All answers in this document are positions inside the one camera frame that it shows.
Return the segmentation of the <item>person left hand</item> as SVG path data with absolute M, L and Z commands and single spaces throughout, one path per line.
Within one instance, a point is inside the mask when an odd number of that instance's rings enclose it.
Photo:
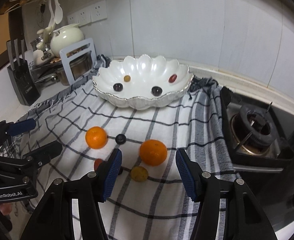
M 10 215 L 12 212 L 12 204 L 11 203 L 1 203 L 0 204 L 0 212 L 4 216 Z

